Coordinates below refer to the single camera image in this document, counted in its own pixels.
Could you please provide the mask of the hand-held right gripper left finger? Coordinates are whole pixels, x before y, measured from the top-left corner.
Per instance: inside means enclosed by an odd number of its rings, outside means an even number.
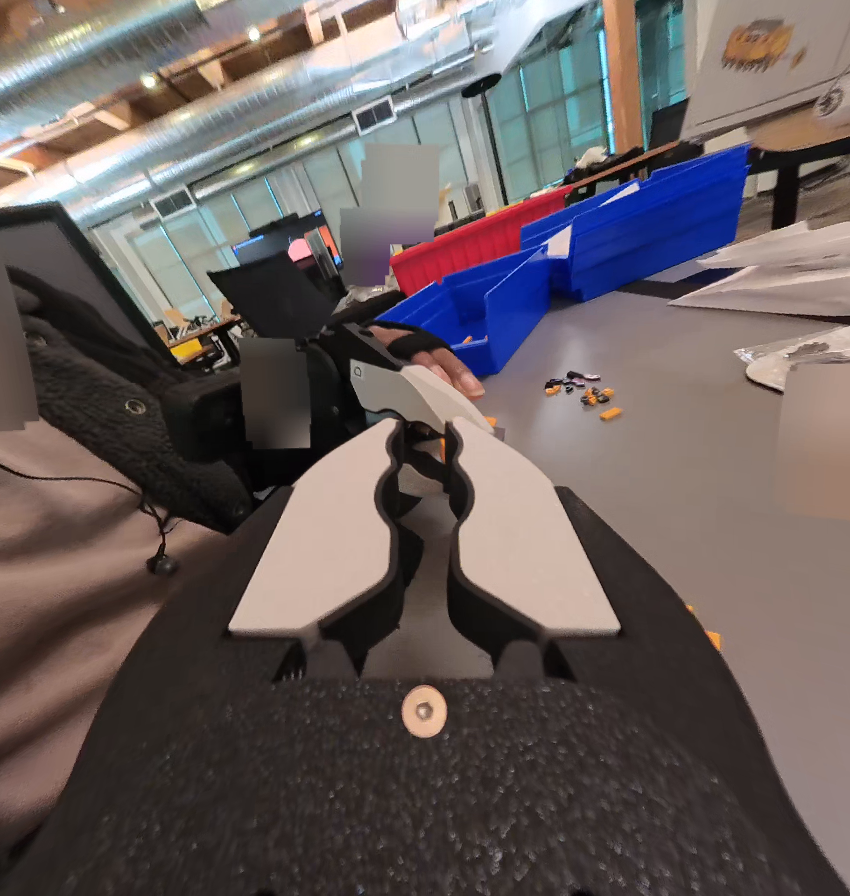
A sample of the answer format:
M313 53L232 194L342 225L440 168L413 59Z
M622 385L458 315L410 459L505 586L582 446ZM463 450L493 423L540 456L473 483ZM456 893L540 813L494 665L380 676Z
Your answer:
M403 605L393 521L402 435L383 420L296 481L231 635L380 641L392 631Z

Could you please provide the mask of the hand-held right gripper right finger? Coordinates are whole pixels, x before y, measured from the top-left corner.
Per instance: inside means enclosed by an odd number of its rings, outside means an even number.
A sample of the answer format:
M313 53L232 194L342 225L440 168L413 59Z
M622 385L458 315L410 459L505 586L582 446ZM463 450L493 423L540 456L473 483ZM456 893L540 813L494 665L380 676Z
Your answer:
M458 523L463 584L533 633L616 636L620 621L551 480L469 420L447 428L465 487Z

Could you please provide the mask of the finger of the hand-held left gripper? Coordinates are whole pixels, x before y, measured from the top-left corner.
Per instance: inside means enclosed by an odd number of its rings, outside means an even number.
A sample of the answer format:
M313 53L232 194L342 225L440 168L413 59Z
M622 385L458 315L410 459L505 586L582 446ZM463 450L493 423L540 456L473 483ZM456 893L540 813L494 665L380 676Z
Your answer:
M433 371L417 364L387 369L351 362L351 386L360 406L375 415L393 414L443 434L447 423L462 419L493 434L494 428L473 402Z
M424 498L449 494L449 468L439 457L408 455L398 473L398 489L402 495Z

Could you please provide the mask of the pile of loose lego pieces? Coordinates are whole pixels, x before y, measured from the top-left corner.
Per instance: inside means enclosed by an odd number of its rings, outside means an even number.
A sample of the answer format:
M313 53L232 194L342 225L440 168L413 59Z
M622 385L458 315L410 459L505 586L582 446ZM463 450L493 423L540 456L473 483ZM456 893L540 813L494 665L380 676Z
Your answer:
M596 409L598 419L603 422L617 420L623 416L623 410L613 402L616 397L615 390L604 385L601 377L596 374L569 370L565 375L547 379L543 391L546 397L576 395L580 405L586 410Z

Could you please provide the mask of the lego instruction booklet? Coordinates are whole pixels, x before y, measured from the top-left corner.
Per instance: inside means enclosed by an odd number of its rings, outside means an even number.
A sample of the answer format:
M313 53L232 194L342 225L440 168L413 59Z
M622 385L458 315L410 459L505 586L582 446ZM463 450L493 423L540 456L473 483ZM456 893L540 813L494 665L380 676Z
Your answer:
M718 2L681 137L811 106L850 74L850 1Z

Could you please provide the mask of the person's left hand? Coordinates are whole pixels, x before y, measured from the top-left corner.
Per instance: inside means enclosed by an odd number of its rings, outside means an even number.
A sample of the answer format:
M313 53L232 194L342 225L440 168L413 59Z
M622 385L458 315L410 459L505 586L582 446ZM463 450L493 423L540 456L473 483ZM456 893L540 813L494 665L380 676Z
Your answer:
M393 358L425 367L471 400L484 395L480 380L446 342L430 331L402 327L393 322L382 322L380 325L372 322L366 328Z

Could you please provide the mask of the blue plastic bin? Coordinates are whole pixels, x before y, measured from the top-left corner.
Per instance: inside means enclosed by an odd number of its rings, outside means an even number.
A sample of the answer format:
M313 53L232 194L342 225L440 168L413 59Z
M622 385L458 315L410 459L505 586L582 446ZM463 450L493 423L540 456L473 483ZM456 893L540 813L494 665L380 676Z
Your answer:
M656 170L634 190L576 203L551 291L583 303L731 243L749 151L738 144Z
M540 218L523 226L520 230L520 252L537 251L542 244L550 241L556 233L577 222L579 218L583 218L588 212L616 201L618 196L629 196L638 192L642 183L638 178L631 180L600 195L584 198L545 218Z
M420 289L375 321L428 330L474 375L496 375L548 311L555 261L542 247L479 264ZM489 342L453 347L470 335Z

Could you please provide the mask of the dark partition panel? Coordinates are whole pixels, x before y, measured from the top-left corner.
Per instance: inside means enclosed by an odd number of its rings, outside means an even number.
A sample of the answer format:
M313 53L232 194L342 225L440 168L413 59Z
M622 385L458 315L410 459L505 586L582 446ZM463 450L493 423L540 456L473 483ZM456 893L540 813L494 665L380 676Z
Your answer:
M339 299L315 284L287 252L208 272L207 276L262 338L314 337L329 322L339 304Z

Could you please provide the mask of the red plastic bin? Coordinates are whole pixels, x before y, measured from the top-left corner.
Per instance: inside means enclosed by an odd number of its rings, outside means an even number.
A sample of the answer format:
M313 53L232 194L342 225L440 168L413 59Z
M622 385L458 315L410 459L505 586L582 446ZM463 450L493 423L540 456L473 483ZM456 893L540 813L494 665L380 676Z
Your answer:
M519 252L520 230L564 209L572 189L555 188L397 252L389 265L398 288L410 296L446 275Z

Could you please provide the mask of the wooden office desk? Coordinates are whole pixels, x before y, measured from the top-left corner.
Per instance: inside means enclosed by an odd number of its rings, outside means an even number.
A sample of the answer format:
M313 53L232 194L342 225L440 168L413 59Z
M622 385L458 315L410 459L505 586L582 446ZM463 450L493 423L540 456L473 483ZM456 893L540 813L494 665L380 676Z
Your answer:
M654 150L634 147L603 161L594 161L585 168L573 168L563 180L570 190L565 195L564 207L585 201L596 195L600 183L624 184L633 179L644 180L656 170L693 161L704 154L703 143L693 140L671 142Z

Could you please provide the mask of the black floor lamp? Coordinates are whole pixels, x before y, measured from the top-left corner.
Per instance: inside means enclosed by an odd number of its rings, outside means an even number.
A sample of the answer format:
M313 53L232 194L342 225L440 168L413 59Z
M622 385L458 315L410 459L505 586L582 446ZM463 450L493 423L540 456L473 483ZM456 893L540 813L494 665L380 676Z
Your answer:
M499 189L499 196L501 199L501 205L503 207L506 207L508 206L509 202L506 190L506 181L498 152L498 143L494 131L494 122L487 97L488 92L495 88L500 83L500 81L500 73L487 73L483 76L478 77L476 80L472 81L465 88L463 88L462 97L464 99L477 98L479 100L479 104L481 106L483 118L485 121L485 134L489 142L491 158L493 161L493 167L495 170Z

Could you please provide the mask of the white paper bag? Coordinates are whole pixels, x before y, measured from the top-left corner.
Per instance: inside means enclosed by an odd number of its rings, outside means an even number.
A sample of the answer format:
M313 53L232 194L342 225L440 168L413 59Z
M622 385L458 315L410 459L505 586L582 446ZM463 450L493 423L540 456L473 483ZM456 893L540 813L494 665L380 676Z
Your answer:
M669 304L680 308L849 318L850 266L806 271L749 267Z
M850 266L850 221L815 230L800 221L722 247L698 263L709 269L759 266L817 270Z

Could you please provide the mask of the wooden pillar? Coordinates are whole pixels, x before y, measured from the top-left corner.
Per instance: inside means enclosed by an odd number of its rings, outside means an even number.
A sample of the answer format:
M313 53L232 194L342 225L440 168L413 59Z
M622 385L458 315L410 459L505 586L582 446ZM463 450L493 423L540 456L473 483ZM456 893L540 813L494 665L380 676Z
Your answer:
M618 152L644 147L639 40L634 1L603 1L610 100Z

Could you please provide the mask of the black wall screen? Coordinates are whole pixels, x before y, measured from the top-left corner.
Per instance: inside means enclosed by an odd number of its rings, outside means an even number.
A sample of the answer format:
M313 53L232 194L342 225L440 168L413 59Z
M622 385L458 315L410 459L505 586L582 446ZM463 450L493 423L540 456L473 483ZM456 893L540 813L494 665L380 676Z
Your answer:
M312 258L330 275L340 273L343 258L321 209L306 215L293 212L251 231L248 238L233 244L239 264L247 264L287 252L293 262Z

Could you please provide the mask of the silver ceiling duct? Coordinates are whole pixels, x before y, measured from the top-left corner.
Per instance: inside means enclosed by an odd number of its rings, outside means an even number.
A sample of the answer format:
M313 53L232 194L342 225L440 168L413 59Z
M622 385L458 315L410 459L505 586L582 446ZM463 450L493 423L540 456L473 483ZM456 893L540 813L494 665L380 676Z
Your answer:
M85 226L373 106L503 74L584 2L105 2L0 49L0 207Z

